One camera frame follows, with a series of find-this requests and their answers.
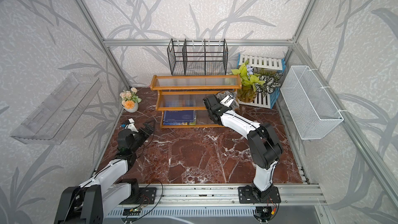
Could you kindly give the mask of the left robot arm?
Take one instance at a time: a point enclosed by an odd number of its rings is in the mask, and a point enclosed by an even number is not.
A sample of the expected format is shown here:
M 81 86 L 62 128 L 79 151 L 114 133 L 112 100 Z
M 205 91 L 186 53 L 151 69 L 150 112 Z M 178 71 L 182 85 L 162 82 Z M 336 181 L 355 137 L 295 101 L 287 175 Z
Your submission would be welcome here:
M 134 165 L 144 143 L 153 138 L 155 121 L 145 122 L 135 129 L 126 123 L 118 134 L 118 153 L 107 166 L 78 186 L 66 188 L 60 198 L 54 222 L 56 224 L 101 224 L 119 204 L 143 207 L 154 202 L 156 190 L 146 190 L 136 179 L 121 179 Z

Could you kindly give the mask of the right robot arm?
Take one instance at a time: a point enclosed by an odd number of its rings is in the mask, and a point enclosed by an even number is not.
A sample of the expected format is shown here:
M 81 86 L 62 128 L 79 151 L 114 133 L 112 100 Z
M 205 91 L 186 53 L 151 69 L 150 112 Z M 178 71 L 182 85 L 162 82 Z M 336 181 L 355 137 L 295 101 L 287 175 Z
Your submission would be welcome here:
M 243 136 L 256 165 L 256 174 L 250 186 L 238 188 L 241 204 L 281 202 L 278 188 L 273 184 L 273 175 L 284 149 L 269 123 L 257 123 L 242 117 L 232 110 L 232 97 L 219 100 L 214 94 L 203 98 L 209 118 L 218 125 L 230 128 Z

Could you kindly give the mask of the grey fluffy cloth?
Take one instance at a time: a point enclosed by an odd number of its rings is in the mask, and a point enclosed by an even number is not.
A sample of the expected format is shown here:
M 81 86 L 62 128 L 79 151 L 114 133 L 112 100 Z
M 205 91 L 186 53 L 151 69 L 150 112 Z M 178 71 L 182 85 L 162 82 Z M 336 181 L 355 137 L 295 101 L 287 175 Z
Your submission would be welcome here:
M 239 103 L 237 101 L 237 95 L 235 92 L 219 92 L 216 94 L 216 98 L 220 101 L 222 105 L 230 107 L 234 111 L 239 109 Z

